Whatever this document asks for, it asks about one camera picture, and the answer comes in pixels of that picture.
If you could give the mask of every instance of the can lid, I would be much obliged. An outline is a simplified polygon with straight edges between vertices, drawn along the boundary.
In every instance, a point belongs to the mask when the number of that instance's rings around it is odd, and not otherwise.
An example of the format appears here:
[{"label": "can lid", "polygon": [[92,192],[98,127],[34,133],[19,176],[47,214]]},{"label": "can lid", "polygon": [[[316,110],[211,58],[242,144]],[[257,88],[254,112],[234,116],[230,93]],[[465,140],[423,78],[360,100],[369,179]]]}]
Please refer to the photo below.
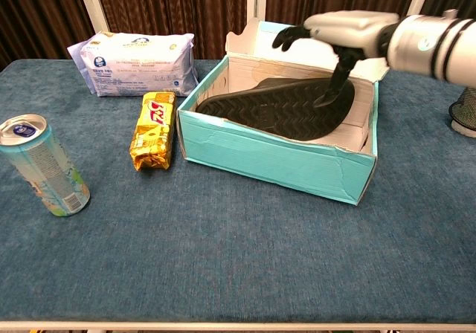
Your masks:
[{"label": "can lid", "polygon": [[12,117],[0,125],[0,146],[30,142],[46,130],[46,119],[35,114]]}]

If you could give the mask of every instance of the cardboard box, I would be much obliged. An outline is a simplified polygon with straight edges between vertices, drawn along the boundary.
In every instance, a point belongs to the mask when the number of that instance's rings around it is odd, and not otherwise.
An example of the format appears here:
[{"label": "cardboard box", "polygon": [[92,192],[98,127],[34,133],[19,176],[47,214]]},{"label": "cardboard box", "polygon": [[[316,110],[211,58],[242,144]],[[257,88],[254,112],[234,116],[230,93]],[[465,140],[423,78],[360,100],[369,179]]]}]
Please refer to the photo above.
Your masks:
[{"label": "cardboard box", "polygon": [[297,141],[194,112],[203,99],[253,88],[267,77],[330,77],[337,63],[332,48],[300,39],[291,49],[272,49],[288,25],[252,19],[241,35],[227,35],[227,55],[178,108],[182,154],[199,164],[247,175],[323,197],[357,204],[377,160],[378,80],[384,59],[358,62],[350,74],[356,90],[344,122],[331,134]]}]

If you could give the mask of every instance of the wet wipes package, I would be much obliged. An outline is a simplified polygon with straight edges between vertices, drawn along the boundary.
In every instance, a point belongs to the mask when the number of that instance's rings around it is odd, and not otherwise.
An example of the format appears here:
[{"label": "wet wipes package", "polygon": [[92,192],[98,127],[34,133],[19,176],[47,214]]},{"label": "wet wipes package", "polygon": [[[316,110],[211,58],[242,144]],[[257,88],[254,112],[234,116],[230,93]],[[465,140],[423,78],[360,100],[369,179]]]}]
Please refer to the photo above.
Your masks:
[{"label": "wet wipes package", "polygon": [[187,96],[197,85],[192,47],[191,33],[99,32],[68,51],[89,90],[98,97],[142,96],[148,91]]}]

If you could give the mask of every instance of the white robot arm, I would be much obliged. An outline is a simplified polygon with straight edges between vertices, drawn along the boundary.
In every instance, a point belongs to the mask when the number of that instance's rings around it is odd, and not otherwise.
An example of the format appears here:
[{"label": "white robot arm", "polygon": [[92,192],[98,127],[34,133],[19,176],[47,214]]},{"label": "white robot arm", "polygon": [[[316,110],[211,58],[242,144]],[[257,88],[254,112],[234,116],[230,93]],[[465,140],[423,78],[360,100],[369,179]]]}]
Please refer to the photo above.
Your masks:
[{"label": "white robot arm", "polygon": [[273,47],[287,51],[299,38],[329,43],[339,55],[330,93],[340,90],[358,60],[384,56],[390,68],[476,87],[476,21],[396,13],[338,11],[310,16],[282,30]]}]

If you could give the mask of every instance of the table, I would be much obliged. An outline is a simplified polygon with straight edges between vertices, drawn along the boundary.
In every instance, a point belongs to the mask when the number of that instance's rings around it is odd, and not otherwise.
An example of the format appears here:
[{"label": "table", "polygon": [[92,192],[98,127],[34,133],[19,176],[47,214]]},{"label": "table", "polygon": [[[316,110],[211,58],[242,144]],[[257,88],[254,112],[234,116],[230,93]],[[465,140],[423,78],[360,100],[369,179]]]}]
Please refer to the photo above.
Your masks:
[{"label": "table", "polygon": [[[200,77],[215,64],[196,61]],[[187,162],[177,142],[169,171],[136,172],[140,98],[95,97],[72,61],[13,62],[0,119],[45,116],[91,202],[56,218],[0,160],[0,328],[476,328],[476,140],[448,115],[461,91],[387,74],[354,207]]]}]

